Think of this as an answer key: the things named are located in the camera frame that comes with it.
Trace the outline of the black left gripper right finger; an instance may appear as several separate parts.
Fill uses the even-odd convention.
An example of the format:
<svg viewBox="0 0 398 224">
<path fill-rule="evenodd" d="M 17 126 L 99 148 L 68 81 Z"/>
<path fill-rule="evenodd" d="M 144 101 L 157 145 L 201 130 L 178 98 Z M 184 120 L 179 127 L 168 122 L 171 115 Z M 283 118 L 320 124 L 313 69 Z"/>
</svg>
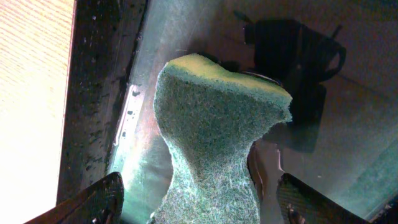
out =
<svg viewBox="0 0 398 224">
<path fill-rule="evenodd" d="M 369 224 L 289 173 L 278 181 L 277 201 L 285 223 Z"/>
</svg>

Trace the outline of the green and yellow sponge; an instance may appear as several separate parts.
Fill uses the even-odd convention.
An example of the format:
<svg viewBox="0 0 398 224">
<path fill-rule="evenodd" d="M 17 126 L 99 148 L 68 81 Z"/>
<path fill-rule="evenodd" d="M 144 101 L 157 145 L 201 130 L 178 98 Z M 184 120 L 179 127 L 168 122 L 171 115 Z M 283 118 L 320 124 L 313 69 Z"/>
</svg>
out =
<svg viewBox="0 0 398 224">
<path fill-rule="evenodd" d="M 157 77 L 154 114 L 173 174 L 150 222 L 259 223 L 248 154 L 271 127 L 291 120 L 291 101 L 279 85 L 202 55 L 167 62 Z"/>
</svg>

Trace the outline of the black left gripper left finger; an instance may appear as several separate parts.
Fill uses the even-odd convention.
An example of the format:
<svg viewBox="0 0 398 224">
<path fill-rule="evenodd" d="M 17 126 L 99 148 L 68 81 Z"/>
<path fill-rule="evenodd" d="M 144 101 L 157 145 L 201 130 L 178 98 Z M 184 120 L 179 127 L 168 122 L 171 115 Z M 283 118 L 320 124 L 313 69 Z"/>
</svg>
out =
<svg viewBox="0 0 398 224">
<path fill-rule="evenodd" d="M 116 224 L 123 202 L 123 179 L 119 172 L 112 172 L 26 224 Z"/>
</svg>

